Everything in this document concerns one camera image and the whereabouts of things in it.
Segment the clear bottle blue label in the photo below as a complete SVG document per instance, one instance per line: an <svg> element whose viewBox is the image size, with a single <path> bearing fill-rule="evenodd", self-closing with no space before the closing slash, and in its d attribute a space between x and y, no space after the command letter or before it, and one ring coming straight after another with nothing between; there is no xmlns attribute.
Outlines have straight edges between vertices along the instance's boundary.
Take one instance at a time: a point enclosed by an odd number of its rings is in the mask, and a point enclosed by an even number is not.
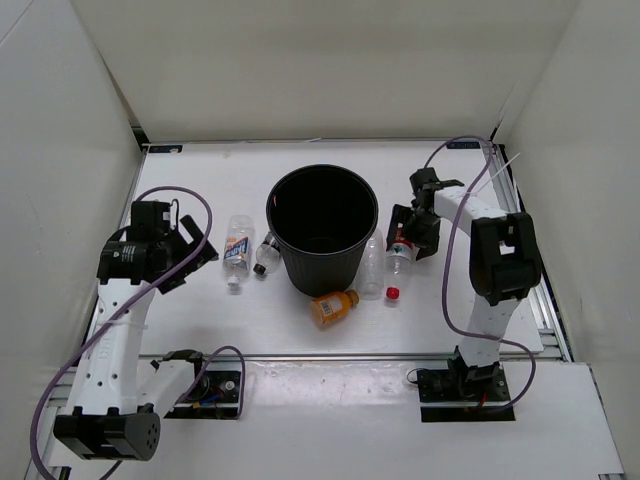
<svg viewBox="0 0 640 480"><path fill-rule="evenodd" d="M234 215L230 218L223 252L223 270L231 289L239 289L249 276L254 233L251 217Z"/></svg>

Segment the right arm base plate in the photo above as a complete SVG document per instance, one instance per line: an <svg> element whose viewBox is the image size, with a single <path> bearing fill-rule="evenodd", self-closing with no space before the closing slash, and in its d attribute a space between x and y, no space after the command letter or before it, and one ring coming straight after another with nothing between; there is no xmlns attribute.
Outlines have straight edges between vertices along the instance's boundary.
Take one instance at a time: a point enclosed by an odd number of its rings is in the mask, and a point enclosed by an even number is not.
<svg viewBox="0 0 640 480"><path fill-rule="evenodd" d="M406 380L418 389L422 423L513 422L509 387L502 369L491 380L481 381L461 393L446 369L415 368Z"/></svg>

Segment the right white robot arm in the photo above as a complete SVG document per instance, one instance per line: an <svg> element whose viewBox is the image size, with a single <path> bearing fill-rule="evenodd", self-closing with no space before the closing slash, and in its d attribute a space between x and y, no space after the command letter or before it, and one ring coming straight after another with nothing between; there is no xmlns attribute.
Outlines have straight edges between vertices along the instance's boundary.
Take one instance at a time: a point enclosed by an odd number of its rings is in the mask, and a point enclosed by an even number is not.
<svg viewBox="0 0 640 480"><path fill-rule="evenodd" d="M406 240L417 261L437 253L440 223L451 222L450 237L470 240L469 278L475 300L465 331L448 362L449 387L460 399L477 396L499 370L499 344L530 289L539 284L542 262L534 223L526 213L508 213L473 198L458 180L441 180L431 167L410 176L414 198L394 205L387 244Z"/></svg>

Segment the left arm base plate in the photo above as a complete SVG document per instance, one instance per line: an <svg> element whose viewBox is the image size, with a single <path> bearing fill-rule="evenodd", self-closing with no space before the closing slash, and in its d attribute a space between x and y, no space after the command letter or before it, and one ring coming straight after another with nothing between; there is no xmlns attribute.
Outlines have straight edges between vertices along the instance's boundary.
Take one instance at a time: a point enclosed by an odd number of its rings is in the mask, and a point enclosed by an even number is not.
<svg viewBox="0 0 640 480"><path fill-rule="evenodd" d="M186 402L173 407L165 419L236 420L242 380L238 370L208 370Z"/></svg>

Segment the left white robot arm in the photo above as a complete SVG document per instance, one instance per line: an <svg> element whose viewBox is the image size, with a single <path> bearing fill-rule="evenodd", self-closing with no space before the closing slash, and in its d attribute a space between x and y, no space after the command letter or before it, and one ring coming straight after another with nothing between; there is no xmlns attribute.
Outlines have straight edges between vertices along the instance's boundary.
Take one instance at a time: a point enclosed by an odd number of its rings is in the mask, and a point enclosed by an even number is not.
<svg viewBox="0 0 640 480"><path fill-rule="evenodd" d="M150 460L161 420L181 397L206 395L210 377L196 351L173 352L137 383L147 312L218 254L193 218L171 224L167 202L136 201L130 223L101 252L97 325L105 333L90 348L79 393L68 414L56 417L55 438L85 460Z"/></svg>

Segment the clear bottle black cap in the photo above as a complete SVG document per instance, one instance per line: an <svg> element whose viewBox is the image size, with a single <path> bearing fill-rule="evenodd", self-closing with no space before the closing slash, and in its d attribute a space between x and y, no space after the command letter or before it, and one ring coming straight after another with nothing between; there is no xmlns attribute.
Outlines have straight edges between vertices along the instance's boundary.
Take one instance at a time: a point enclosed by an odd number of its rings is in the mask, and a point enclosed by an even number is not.
<svg viewBox="0 0 640 480"><path fill-rule="evenodd" d="M272 232L268 232L256 250L256 262L253 271L264 277L274 273L281 260L280 245Z"/></svg>

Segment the clear bottle red label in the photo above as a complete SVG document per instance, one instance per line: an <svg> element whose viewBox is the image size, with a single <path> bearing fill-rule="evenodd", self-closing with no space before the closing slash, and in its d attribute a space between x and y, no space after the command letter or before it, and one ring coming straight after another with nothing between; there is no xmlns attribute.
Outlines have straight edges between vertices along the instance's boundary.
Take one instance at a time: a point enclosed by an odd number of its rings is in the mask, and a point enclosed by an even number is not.
<svg viewBox="0 0 640 480"><path fill-rule="evenodd" d="M411 277L413 244L409 242L401 227L391 227L387 238L385 258L385 297L397 301L407 289Z"/></svg>

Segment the clear unlabelled plastic bottle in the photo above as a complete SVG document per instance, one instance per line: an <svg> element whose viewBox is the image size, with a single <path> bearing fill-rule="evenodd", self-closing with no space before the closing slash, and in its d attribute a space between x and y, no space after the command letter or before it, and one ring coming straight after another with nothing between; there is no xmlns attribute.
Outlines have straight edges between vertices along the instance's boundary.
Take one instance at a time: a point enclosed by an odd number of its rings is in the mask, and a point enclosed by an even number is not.
<svg viewBox="0 0 640 480"><path fill-rule="evenodd" d="M376 229L365 245L359 265L356 291L364 300L381 297L384 288L384 240Z"/></svg>

